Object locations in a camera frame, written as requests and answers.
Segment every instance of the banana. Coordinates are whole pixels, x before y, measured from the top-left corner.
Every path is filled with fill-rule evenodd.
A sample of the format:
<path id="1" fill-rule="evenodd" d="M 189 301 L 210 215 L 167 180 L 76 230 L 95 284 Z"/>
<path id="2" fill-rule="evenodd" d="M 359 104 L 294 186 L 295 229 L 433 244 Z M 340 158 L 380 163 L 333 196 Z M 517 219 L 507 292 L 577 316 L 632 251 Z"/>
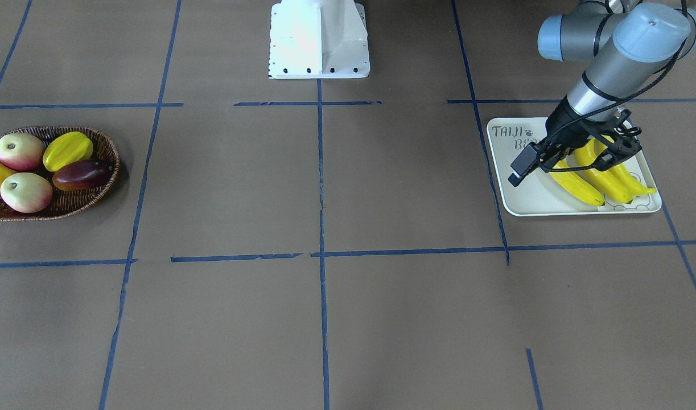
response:
<path id="1" fill-rule="evenodd" d="M 587 166 L 595 161 L 593 143 L 587 143 L 574 151 L 579 166 Z M 633 196 L 626 185 L 622 184 L 611 172 L 587 169 L 582 171 L 590 183 L 619 203 L 631 203 Z"/>
<path id="2" fill-rule="evenodd" d="M 569 168 L 568 163 L 565 160 L 558 161 L 554 168 Z M 603 199 L 603 194 L 601 194 L 597 189 L 595 189 L 591 184 L 585 182 L 575 172 L 550 172 L 550 176 L 558 182 L 561 187 L 568 191 L 571 195 L 582 200 L 582 202 L 592 205 L 593 207 L 600 207 L 606 201 Z"/>
<path id="3" fill-rule="evenodd" d="M 603 137 L 607 140 L 611 140 L 611 137 L 608 137 L 606 135 L 604 135 Z M 594 141 L 596 153 L 601 153 L 601 151 L 605 150 L 606 146 L 603 145 L 602 142 L 598 140 Z M 637 179 L 634 178 L 631 175 L 631 173 L 629 173 L 628 169 L 626 169 L 626 166 L 624 166 L 623 163 L 613 166 L 609 171 L 611 172 L 611 174 L 614 175 L 614 177 L 621 181 L 621 184 L 626 185 L 626 188 L 628 188 L 628 190 L 631 192 L 631 195 L 649 195 L 654 194 L 654 192 L 657 192 L 655 188 L 647 188 L 643 184 L 641 184 L 641 182 L 637 181 Z"/>

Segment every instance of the basket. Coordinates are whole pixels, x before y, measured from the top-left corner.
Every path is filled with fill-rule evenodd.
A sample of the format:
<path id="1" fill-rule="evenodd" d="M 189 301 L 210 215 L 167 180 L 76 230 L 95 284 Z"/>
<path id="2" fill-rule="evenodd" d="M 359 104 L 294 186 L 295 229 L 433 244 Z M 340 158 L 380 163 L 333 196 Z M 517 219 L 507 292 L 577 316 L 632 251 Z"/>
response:
<path id="1" fill-rule="evenodd" d="M 53 186 L 52 202 L 48 207 L 33 214 L 23 214 L 14 211 L 0 198 L 0 221 L 58 220 L 78 214 L 99 202 L 113 187 L 114 181 L 118 177 L 118 172 L 121 168 L 118 148 L 116 148 L 113 140 L 99 130 L 79 126 L 32 126 L 11 130 L 1 135 L 0 138 L 15 132 L 29 133 L 36 138 L 40 138 L 44 142 L 45 147 L 54 138 L 64 133 L 82 132 L 92 140 L 93 153 L 91 158 L 108 161 L 113 164 L 113 176 L 110 177 L 107 184 L 87 190 L 62 191 Z M 43 165 L 29 172 L 38 174 L 49 182 L 52 182 L 52 176 L 54 175 L 53 172 L 49 172 Z"/>

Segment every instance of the red and white apple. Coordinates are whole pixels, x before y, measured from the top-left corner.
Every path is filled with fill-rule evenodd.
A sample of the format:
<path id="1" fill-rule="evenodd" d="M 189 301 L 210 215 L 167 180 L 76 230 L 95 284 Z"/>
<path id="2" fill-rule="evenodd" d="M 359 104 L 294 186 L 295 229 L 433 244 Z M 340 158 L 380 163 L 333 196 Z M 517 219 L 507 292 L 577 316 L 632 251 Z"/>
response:
<path id="1" fill-rule="evenodd" d="M 1 183 L 1 198 L 12 210 L 24 214 L 40 212 L 52 202 L 52 185 L 31 172 L 19 172 Z"/>
<path id="2" fill-rule="evenodd" d="M 15 171 L 31 171 L 42 164 L 44 142 L 23 132 L 0 138 L 0 161 Z"/>

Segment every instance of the eggplant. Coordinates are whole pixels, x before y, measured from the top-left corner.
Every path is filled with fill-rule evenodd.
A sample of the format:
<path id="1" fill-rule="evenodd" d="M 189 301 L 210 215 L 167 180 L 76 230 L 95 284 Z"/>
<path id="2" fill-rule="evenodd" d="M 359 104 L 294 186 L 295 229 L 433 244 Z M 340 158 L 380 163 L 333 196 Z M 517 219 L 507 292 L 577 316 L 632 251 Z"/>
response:
<path id="1" fill-rule="evenodd" d="M 61 167 L 52 177 L 59 190 L 87 190 L 105 185 L 113 176 L 113 165 L 99 160 L 83 160 Z"/>

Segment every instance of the white tray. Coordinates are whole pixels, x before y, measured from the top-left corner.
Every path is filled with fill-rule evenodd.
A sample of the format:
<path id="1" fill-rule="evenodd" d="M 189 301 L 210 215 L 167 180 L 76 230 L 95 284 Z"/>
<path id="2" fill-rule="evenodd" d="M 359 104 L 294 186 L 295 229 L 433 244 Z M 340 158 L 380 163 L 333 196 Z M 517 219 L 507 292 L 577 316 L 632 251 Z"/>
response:
<path id="1" fill-rule="evenodd" d="M 528 175 L 520 186 L 513 187 L 507 180 L 512 174 L 509 164 L 528 142 L 539 142 L 545 138 L 545 120 L 546 118 L 543 117 L 494 118 L 487 124 L 487 137 L 492 150 L 494 169 L 499 179 L 499 190 L 507 212 L 517 217 L 532 217 L 635 214 L 660 210 L 662 198 L 649 171 L 643 151 L 623 164 L 634 177 L 641 180 L 642 184 L 655 187 L 657 192 L 635 196 L 631 203 L 618 203 L 603 195 L 606 198 L 605 205 L 592 207 L 573 197 L 541 169 Z M 570 166 L 576 165 L 573 155 L 568 156 L 567 161 Z"/>

